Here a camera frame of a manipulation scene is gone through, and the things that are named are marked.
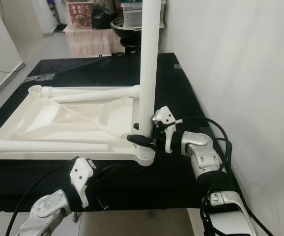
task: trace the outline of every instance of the white tray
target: white tray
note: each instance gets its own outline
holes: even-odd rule
[[[0,152],[0,160],[72,159],[77,154],[94,160],[136,160],[143,165],[136,156],[135,146],[126,140],[128,134],[137,133],[133,123],[138,122],[138,119],[138,98],[58,104],[47,97],[29,93],[0,128],[0,140],[108,144],[109,152]]]

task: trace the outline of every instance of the floor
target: floor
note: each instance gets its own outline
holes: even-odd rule
[[[5,234],[11,213],[0,212],[0,236]],[[20,213],[11,236],[28,218]],[[64,218],[52,236],[194,236],[186,209],[84,212],[77,223]]]
[[[26,67],[0,93],[0,107],[7,101],[13,91],[23,82],[27,75],[42,59],[72,58],[69,44],[63,33],[54,33],[52,36],[42,39],[40,42],[31,43],[31,47],[23,45],[19,49]]]
[[[18,48],[26,67],[20,71],[0,94],[0,107],[26,76],[42,59],[72,58],[65,35],[53,36],[23,44]],[[66,217],[54,231],[53,236],[193,236],[193,230],[185,209],[154,210],[153,217],[144,210],[85,212],[78,223],[72,222],[72,214]],[[11,213],[0,212],[0,236],[4,235]],[[11,235],[28,218],[28,213],[20,213]]]

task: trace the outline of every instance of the white vertical pole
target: white vertical pole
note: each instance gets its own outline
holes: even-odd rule
[[[143,0],[142,3],[139,134],[150,138],[153,128],[161,0]],[[155,152],[138,146],[137,155],[141,160],[140,164],[148,166],[153,163]]]

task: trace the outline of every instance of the storage box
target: storage box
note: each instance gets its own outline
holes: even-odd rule
[[[164,5],[165,0],[161,3],[161,16],[160,16],[160,28],[164,27]],[[123,9],[123,27],[124,28],[140,28],[142,26],[142,2],[136,3],[122,3]]]
[[[68,14],[73,29],[92,28],[94,0],[89,2],[67,2]]]

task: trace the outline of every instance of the black cable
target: black cable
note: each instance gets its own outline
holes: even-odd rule
[[[65,161],[65,162],[63,162],[63,163],[61,163],[61,164],[59,164],[59,165],[57,165],[57,166],[51,168],[49,171],[47,171],[45,174],[43,174],[43,175],[25,192],[25,194],[22,196],[22,198],[20,199],[18,205],[16,206],[16,208],[15,208],[15,210],[14,210],[14,213],[13,213],[13,215],[12,215],[12,218],[11,218],[10,222],[9,222],[8,228],[7,228],[7,230],[6,230],[5,236],[9,236],[9,235],[10,235],[12,226],[13,226],[14,221],[15,221],[15,218],[16,218],[16,216],[17,216],[19,210],[20,210],[20,207],[22,206],[22,204],[23,204],[23,202],[24,202],[24,199],[25,199],[25,198],[27,197],[27,195],[31,192],[31,190],[32,190],[36,185],[38,185],[45,177],[47,177],[49,174],[51,174],[52,172],[54,172],[56,169],[58,169],[58,168],[60,168],[60,167],[62,167],[62,166],[64,166],[64,165],[66,165],[66,164],[68,164],[68,163],[70,163],[70,162],[72,162],[72,161],[74,161],[74,160],[75,160],[75,158],[74,158],[74,159],[71,159],[71,160],[68,160],[68,161]]]
[[[0,5],[1,5],[1,11],[2,11],[2,20],[3,20],[3,23],[5,24],[5,20],[4,20],[4,10],[3,10],[3,5],[2,5],[2,0],[0,0]]]
[[[13,73],[13,72],[18,72],[18,71],[22,70],[25,66],[26,66],[26,65],[25,65],[25,64],[23,64],[23,66],[22,66],[21,68],[17,69],[17,70],[14,70],[14,71],[3,71],[3,70],[0,70],[0,72],[2,72],[2,73]]]
[[[205,120],[207,122],[210,122],[212,124],[214,124],[216,127],[218,127],[218,129],[221,131],[222,135],[224,136],[224,138],[215,138],[216,140],[222,140],[222,141],[225,141],[226,142],[226,150],[225,150],[225,154],[224,154],[224,158],[222,160],[222,164],[219,168],[219,171],[222,170],[222,168],[224,167],[225,170],[227,171],[227,174],[229,174],[233,180],[233,184],[236,188],[236,190],[238,191],[238,194],[240,195],[241,197],[241,200],[244,204],[244,207],[246,208],[248,214],[250,215],[250,217],[252,219],[254,219],[254,221],[263,229],[263,231],[265,231],[269,236],[273,236],[273,234],[260,222],[260,220],[255,216],[255,214],[250,210],[250,208],[248,207],[247,205],[247,202],[242,194],[242,191],[241,191],[241,188],[238,184],[238,181],[231,169],[231,152],[232,152],[232,144],[231,142],[229,141],[228,139],[228,136],[225,132],[225,130],[217,123],[215,122],[214,120],[212,119],[209,119],[209,118],[205,118],[205,117],[197,117],[197,116],[194,116],[194,117],[186,117],[186,118],[183,118],[183,119],[180,119],[182,120],[182,122],[184,121],[187,121],[187,120],[192,120],[192,119],[202,119],[202,120]],[[204,217],[204,209],[205,209],[205,205],[207,204],[207,200],[208,200],[208,194],[206,194],[206,196],[204,197],[203,201],[202,201],[202,210],[200,210],[200,216],[201,216],[201,219],[203,221],[203,223],[205,225],[207,225],[213,232],[217,233],[218,235],[222,236],[222,235],[225,235],[224,233],[220,232],[219,230],[215,229],[210,221],[208,221],[208,219],[206,217]]]

